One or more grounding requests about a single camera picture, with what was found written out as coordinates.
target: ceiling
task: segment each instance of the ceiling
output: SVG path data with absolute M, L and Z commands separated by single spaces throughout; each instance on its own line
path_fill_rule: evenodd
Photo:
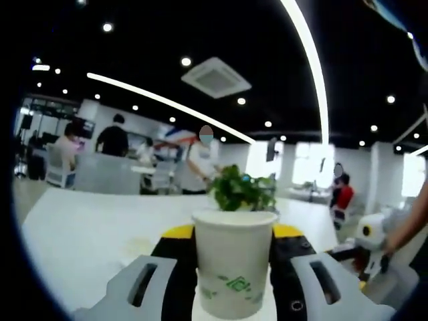
M 198 132 L 206 124 L 150 98 L 87 79 L 100 74 L 204 113 L 261 140 L 286 135 L 287 141 L 320 141 L 320 113 L 311 69 L 302 42 L 279 0 L 73 1 L 51 7 L 45 32 L 33 41 L 33 56 L 51 66 L 25 79 L 27 92 L 70 100 L 94 99 L 128 112 Z M 326 84 L 330 139 L 358 148 L 392 142 L 423 113 L 415 103 L 422 75 L 410 39 L 362 1 L 299 1 Z M 110 33 L 102 30 L 112 23 Z M 252 88 L 213 99 L 181 81 L 192 66 L 218 57 Z M 55 74 L 56 68 L 61 74 Z M 389 104 L 387 96 L 395 103 Z M 246 104 L 240 106 L 237 99 Z M 272 122 L 266 128 L 265 122 Z M 378 131 L 371 132 L 370 126 Z M 406 141 L 428 143 L 427 126 Z M 238 138 L 214 128 L 227 142 Z

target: ceiling air conditioner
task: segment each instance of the ceiling air conditioner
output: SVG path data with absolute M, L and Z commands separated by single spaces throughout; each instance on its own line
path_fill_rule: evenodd
M 251 88 L 249 82 L 217 57 L 193 67 L 181 80 L 216 99 Z

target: green logo on cup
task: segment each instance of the green logo on cup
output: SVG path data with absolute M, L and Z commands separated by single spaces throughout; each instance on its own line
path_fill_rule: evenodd
M 251 284 L 242 276 L 239 276 L 238 278 L 226 283 L 226 286 L 236 292 L 241 292 L 246 290 L 247 292 L 251 291 L 249 288 Z

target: paper cup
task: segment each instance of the paper cup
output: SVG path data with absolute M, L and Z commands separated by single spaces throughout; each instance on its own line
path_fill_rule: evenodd
M 260 310 L 277 218 L 271 212 L 194 213 L 198 286 L 206 312 L 237 320 Z

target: ceiling light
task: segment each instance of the ceiling light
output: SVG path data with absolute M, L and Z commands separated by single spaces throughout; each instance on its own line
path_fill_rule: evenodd
M 189 67 L 192 64 L 192 60 L 189 57 L 181 58 L 181 64 L 185 67 Z
M 112 78 L 93 74 L 92 72 L 88 72 L 86 74 L 86 76 L 90 79 L 98 80 L 99 82 L 104 82 L 106 84 L 110 84 L 110 85 L 113 85 L 113 86 L 116 86 L 119 88 L 123 88 L 125 90 L 129 90 L 130 92 L 135 92 L 135 93 L 140 94 L 142 96 L 151 98 L 153 100 L 156 100 L 157 102 L 161 102 L 161 103 L 166 104 L 168 106 L 171 106 L 177 110 L 180 110 L 181 112 L 185 112 L 186 114 L 189 114 L 193 117 L 196 117 L 196 118 L 202 120 L 203 122 L 207 122 L 208 124 L 216 126 L 217 128 L 220 128 L 220 129 L 224 130 L 225 132 L 228 132 L 231 135 L 234 135 L 234 136 L 238 137 L 239 139 L 242 139 L 242 140 L 248 142 L 249 144 L 255 143 L 254 139 L 252 139 L 251 137 L 248 137 L 247 135 L 245 135 L 241 132 L 238 132 L 237 130 L 229 127 L 228 125 L 225 125 L 225 124 L 219 122 L 218 120 L 215 120 L 211 117 L 208 117 L 207 115 L 204 115 L 201 112 L 197 112 L 196 110 L 193 110 L 189 107 L 183 106 L 182 104 L 179 104 L 178 102 L 174 102 L 172 100 L 169 100 L 168 98 L 153 94 L 152 92 L 148 92 L 147 90 L 144 90 L 144 89 L 141 89 L 141 88 L 138 88 L 135 86 L 131 86 L 130 84 L 125 84 L 124 82 L 119 82 L 118 80 L 115 80 Z
M 387 102 L 388 102 L 389 104 L 394 104 L 394 101 L 395 101 L 395 97 L 394 97 L 394 96 L 388 96 L 388 97 L 387 97 Z
M 324 78 L 322 76 L 321 62 L 318 57 L 318 52 L 310 33 L 305 17 L 299 8 L 296 0 L 281 0 L 282 5 L 287 11 L 288 16 L 292 20 L 294 27 L 302 41 L 303 48 L 308 58 L 308 63 L 314 78 L 316 97 L 318 99 L 318 109 L 320 111 L 321 121 L 321 141 L 322 144 L 328 145 L 329 129 L 328 129 L 328 107 L 327 93 Z
M 420 154 L 422 154 L 423 152 L 426 152 L 428 150 L 428 145 L 425 145 L 424 147 L 422 147 L 422 148 L 420 148 L 420 149 L 418 149 L 418 150 L 415 150 L 414 152 L 412 152 L 410 155 L 412 155 L 412 156 L 417 156 L 417 155 L 420 155 Z
M 51 69 L 51 66 L 49 65 L 34 65 L 32 67 L 32 70 L 39 71 L 39 72 L 48 72 Z
M 110 32 L 110 31 L 112 31 L 112 30 L 113 30 L 113 25 L 112 25 L 111 23 L 105 23 L 105 24 L 102 26 L 102 29 L 103 29 L 105 32 Z

